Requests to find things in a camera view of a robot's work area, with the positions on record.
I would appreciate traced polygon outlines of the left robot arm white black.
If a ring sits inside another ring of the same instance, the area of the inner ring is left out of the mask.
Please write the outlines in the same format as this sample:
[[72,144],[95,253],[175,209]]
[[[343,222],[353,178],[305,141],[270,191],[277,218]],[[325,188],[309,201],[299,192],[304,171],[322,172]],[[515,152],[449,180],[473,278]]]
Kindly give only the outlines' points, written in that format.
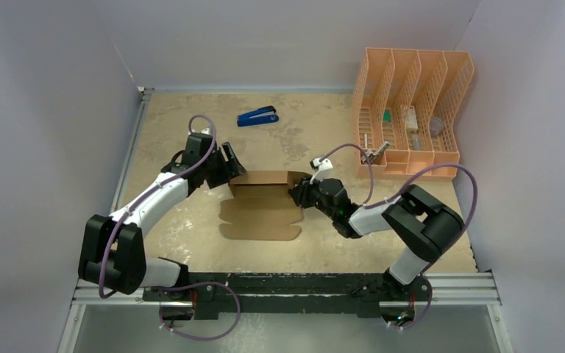
[[129,204],[110,215],[91,216],[84,231],[78,277],[97,284],[100,297],[131,294],[139,288],[161,287],[173,301],[190,290],[188,267],[146,256],[144,238],[174,206],[197,188],[210,189],[246,174],[232,146],[217,144],[213,135],[189,134],[185,148],[164,165],[157,178]]

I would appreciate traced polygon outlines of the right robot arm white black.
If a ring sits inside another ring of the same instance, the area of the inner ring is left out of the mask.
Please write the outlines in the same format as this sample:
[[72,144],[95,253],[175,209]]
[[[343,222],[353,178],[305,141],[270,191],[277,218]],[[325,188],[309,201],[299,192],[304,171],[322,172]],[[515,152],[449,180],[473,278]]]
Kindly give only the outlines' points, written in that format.
[[410,293],[413,281],[433,265],[462,235],[465,222],[453,209],[418,185],[407,186],[391,201],[375,207],[354,203],[339,179],[300,179],[288,190],[297,207],[316,208],[337,233],[358,239],[393,230],[405,244],[399,258],[383,274],[383,288],[392,299]]

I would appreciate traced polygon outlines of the brown cardboard box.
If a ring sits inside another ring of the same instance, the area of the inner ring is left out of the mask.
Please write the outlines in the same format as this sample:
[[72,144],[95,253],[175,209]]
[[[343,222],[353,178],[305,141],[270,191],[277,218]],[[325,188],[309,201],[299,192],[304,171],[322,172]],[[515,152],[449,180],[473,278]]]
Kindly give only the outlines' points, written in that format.
[[232,197],[220,202],[220,233],[230,240],[296,239],[303,212],[288,191],[308,176],[301,171],[249,171],[232,179]]

